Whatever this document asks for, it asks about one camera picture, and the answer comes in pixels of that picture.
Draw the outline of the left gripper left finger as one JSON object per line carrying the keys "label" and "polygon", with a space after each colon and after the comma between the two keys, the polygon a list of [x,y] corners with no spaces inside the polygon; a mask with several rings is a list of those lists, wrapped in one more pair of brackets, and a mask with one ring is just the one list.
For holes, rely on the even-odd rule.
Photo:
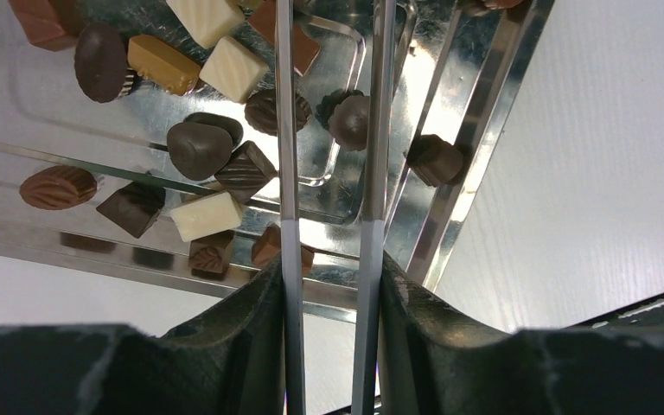
{"label": "left gripper left finger", "polygon": [[0,414],[279,414],[283,302],[273,260],[159,337],[124,324],[0,326]]}

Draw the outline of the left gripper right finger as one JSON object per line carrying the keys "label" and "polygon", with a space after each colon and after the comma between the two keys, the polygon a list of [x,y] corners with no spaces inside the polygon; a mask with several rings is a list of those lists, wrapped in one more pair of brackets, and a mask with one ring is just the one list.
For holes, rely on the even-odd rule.
{"label": "left gripper right finger", "polygon": [[380,317],[385,414],[664,414],[664,293],[508,334],[384,258]]}

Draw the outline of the steel tray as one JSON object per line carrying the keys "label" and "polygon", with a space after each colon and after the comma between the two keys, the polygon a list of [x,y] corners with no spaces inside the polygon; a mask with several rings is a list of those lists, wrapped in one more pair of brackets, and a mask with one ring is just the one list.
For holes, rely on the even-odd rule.
{"label": "steel tray", "polygon": [[[455,1],[396,5],[386,202],[386,251],[435,290],[481,186],[552,10],[525,1],[470,16]],[[332,99],[367,93],[373,46],[368,1],[311,1],[296,16],[321,47],[296,79],[310,104],[297,133],[300,233],[316,251],[304,285],[308,314],[353,322],[365,154],[329,133]],[[79,88],[73,53],[31,45],[0,1],[0,151],[94,169],[111,185],[146,179],[170,196],[208,191],[169,160],[169,128],[197,112],[245,122],[244,107],[201,86],[178,97],[150,82],[109,104]]]}

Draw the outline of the metal serving tongs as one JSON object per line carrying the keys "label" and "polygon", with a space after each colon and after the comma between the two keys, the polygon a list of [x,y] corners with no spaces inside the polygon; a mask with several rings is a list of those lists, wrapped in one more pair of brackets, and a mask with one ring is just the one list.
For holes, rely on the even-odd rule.
{"label": "metal serving tongs", "polygon": [[[361,215],[361,249],[354,338],[351,412],[374,411],[383,271],[386,185],[393,102],[396,3],[377,1],[373,9],[371,102]],[[292,64],[293,6],[276,3],[275,80],[284,281],[284,347],[287,412],[304,414],[303,281],[297,200],[296,91]]]}

